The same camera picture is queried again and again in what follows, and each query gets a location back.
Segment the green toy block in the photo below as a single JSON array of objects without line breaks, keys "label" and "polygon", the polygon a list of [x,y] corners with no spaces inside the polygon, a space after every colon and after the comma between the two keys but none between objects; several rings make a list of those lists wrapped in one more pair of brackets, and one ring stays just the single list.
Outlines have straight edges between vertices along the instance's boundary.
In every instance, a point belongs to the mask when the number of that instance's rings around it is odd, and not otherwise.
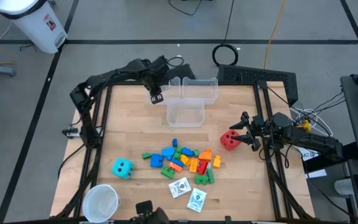
[{"label": "green toy block", "polygon": [[168,177],[169,179],[172,179],[175,175],[175,171],[173,169],[169,169],[169,167],[165,166],[161,170],[161,174]]},{"label": "green toy block", "polygon": [[196,174],[195,182],[196,184],[204,184],[206,185],[208,183],[208,177],[205,175],[198,175]]},{"label": "green toy block", "polygon": [[197,149],[195,149],[195,150],[193,150],[193,154],[194,154],[194,156],[198,156],[199,154],[200,154],[200,152],[198,152],[198,150]]},{"label": "green toy block", "polygon": [[212,169],[206,170],[206,174],[208,175],[209,183],[210,184],[215,183],[215,177],[214,177],[214,173],[212,172]]},{"label": "green toy block", "polygon": [[174,155],[173,155],[173,157],[175,158],[175,159],[180,159],[180,152],[175,152],[174,153]]},{"label": "green toy block", "polygon": [[152,157],[152,154],[151,154],[151,153],[145,152],[145,153],[142,154],[142,158],[143,158],[143,159],[148,159],[148,158],[150,158],[150,157]]}]

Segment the plastic cup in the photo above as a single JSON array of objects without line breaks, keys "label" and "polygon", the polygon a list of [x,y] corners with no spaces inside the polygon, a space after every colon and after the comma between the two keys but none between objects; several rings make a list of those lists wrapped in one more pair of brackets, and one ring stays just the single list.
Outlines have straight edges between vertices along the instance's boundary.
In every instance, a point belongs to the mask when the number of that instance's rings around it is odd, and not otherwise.
[{"label": "plastic cup", "polygon": [[107,221],[117,211],[120,198],[117,192],[107,184],[94,186],[82,202],[85,218],[92,223]]}]

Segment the blue toy block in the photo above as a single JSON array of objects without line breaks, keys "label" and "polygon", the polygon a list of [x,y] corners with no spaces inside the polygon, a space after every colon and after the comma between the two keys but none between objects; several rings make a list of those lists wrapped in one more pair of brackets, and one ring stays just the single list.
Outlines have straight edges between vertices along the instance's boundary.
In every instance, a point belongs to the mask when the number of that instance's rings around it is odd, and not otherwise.
[{"label": "blue toy block", "polygon": [[175,159],[173,158],[172,159],[172,162],[180,167],[183,167],[184,166],[184,163],[182,163],[182,161],[180,161],[179,159]]},{"label": "blue toy block", "polygon": [[160,154],[152,154],[152,159],[150,160],[150,167],[162,167],[162,161],[164,160],[164,157]]},{"label": "blue toy block", "polygon": [[172,140],[172,146],[173,147],[178,147],[178,140],[177,139]]},{"label": "blue toy block", "polygon": [[183,147],[183,149],[181,150],[181,153],[186,156],[193,156],[193,151],[186,147]]},{"label": "blue toy block", "polygon": [[174,153],[175,153],[175,149],[173,147],[169,147],[161,150],[161,154],[165,156],[169,161],[172,159]]},{"label": "blue toy block", "polygon": [[118,158],[112,165],[111,172],[112,174],[127,180],[131,177],[134,170],[135,165],[133,162],[124,158]]}]

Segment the playing card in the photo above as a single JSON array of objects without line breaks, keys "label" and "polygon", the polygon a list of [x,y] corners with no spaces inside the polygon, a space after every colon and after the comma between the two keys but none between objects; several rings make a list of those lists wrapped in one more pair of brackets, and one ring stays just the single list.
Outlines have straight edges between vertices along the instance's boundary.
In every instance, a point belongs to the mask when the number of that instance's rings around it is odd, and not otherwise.
[{"label": "playing card", "polygon": [[187,207],[200,213],[201,209],[203,209],[205,198],[206,198],[205,192],[194,188],[193,192],[190,195],[189,202],[187,203]]},{"label": "playing card", "polygon": [[171,190],[173,198],[177,198],[177,197],[191,191],[190,184],[187,181],[186,177],[169,184],[169,189]]}]

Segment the orange toy block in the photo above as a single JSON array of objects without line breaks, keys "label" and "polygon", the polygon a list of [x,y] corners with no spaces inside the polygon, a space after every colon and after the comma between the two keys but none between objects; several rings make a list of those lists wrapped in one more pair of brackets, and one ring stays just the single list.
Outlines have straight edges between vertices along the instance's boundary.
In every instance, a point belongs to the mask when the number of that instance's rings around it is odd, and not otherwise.
[{"label": "orange toy block", "polygon": [[199,159],[202,159],[204,161],[211,161],[212,159],[212,150],[211,149],[206,149],[205,152],[201,153],[198,156]]},{"label": "orange toy block", "polygon": [[180,166],[174,164],[173,162],[170,162],[168,166],[176,172],[180,172],[182,169]]},{"label": "orange toy block", "polygon": [[190,159],[189,158],[187,158],[187,156],[186,155],[180,155],[180,160],[181,160],[181,162],[184,164],[184,165],[186,165],[186,166],[189,166],[190,165]]},{"label": "orange toy block", "polygon": [[221,166],[221,156],[215,156],[214,163],[212,167],[219,168]]},{"label": "orange toy block", "polygon": [[190,172],[197,172],[198,159],[191,158],[190,160]]}]

